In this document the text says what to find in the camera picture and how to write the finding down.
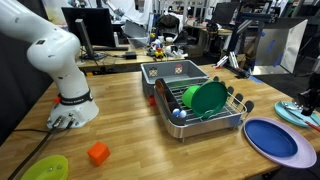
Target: wooden table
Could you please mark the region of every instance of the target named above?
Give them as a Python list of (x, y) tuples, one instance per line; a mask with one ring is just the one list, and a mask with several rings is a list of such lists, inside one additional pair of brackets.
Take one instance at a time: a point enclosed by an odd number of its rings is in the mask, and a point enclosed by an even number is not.
[[(282, 120), (274, 104), (291, 98), (267, 84), (237, 79), (226, 69), (201, 66), (211, 78), (219, 76), (235, 93), (252, 100), (248, 118), (273, 118), (297, 130), (320, 151), (319, 132)], [(22, 169), (21, 176), (36, 161), (54, 154), (67, 157), (69, 179), (246, 179), (267, 173), (280, 165), (258, 153), (248, 143), (243, 125), (186, 138), (179, 142), (167, 133), (157, 107), (150, 107), (143, 94), (141, 72), (87, 77), (100, 108), (99, 115), (80, 129), (55, 134)], [(46, 129), (46, 120), (58, 94), (55, 84), (43, 94), (17, 129)], [(13, 132), (0, 147), (0, 179), (6, 179), (45, 135)], [(109, 158), (95, 167), (87, 150), (97, 141), (106, 144)]]
[[(155, 62), (152, 59), (152, 57), (146, 55), (147, 51), (145, 49), (132, 49), (129, 45), (121, 45), (121, 46), (129, 47), (128, 51), (136, 52), (137, 59), (126, 60), (124, 58), (113, 57), (114, 55), (116, 56), (124, 55), (126, 51), (106, 51), (106, 52), (97, 51), (97, 53), (107, 53), (109, 54), (109, 56), (104, 59), (96, 61), (97, 63), (95, 63), (93, 60), (81, 61), (80, 59), (77, 59), (78, 67), (80, 69), (88, 69), (88, 68), (94, 68), (98, 66), (135, 65), (135, 64)], [(181, 59), (184, 59), (184, 58), (168, 57), (169, 61), (181, 60)]]

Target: computer monitor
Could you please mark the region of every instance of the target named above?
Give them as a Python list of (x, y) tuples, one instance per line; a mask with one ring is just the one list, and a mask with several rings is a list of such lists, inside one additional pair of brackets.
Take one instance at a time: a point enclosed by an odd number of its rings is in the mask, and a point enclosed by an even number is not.
[(62, 7), (69, 32), (75, 34), (83, 44), (75, 21), (83, 19), (92, 45), (116, 47), (109, 9)]
[(238, 2), (217, 3), (211, 21), (220, 25), (229, 25), (238, 5)]
[[(93, 51), (127, 50), (127, 48), (116, 47), (109, 9), (73, 7), (62, 7), (61, 9), (69, 32), (75, 34), (81, 44), (86, 47), (88, 56), (86, 59), (103, 58), (103, 55), (93, 54)], [(79, 20), (83, 23), (84, 28), (82, 29), (78, 27)], [(103, 47), (92, 48), (91, 45)]]

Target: gray plastic tub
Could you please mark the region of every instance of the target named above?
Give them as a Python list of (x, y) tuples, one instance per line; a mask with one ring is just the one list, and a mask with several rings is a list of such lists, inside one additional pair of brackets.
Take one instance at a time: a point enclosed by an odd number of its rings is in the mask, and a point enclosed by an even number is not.
[(163, 78), (166, 83), (203, 82), (209, 76), (190, 60), (141, 64), (143, 92), (147, 97), (154, 95), (155, 81)]

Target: white cup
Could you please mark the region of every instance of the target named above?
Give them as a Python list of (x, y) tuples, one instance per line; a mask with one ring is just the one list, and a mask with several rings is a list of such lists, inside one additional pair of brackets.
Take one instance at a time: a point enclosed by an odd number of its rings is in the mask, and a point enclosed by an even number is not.
[(161, 43), (164, 42), (164, 36), (158, 36), (158, 39), (159, 39), (159, 41), (160, 41)]
[(167, 37), (166, 38), (166, 46), (170, 46), (173, 44), (173, 38), (172, 37)]

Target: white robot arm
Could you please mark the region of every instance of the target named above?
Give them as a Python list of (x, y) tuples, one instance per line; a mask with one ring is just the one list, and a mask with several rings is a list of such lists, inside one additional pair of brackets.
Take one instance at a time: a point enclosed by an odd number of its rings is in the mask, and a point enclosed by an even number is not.
[(74, 60), (80, 50), (79, 39), (16, 0), (1, 0), (0, 11), (0, 31), (32, 43), (27, 51), (30, 63), (48, 73), (59, 89), (61, 101), (51, 110), (47, 126), (51, 128), (59, 117), (64, 119), (60, 127), (66, 127), (72, 121), (73, 128), (82, 127), (94, 119), (99, 108)]
[(124, 16), (124, 10), (122, 8), (116, 8), (110, 2), (110, 0), (102, 0), (102, 1), (105, 5), (108, 5), (108, 7), (111, 9), (112, 12), (114, 12), (116, 16), (118, 16), (116, 19), (120, 19), (122, 16)]
[(305, 116), (311, 116), (314, 109), (320, 107), (320, 55), (309, 78), (307, 90), (298, 93), (297, 97), (293, 99), (293, 103), (302, 108), (301, 113)]

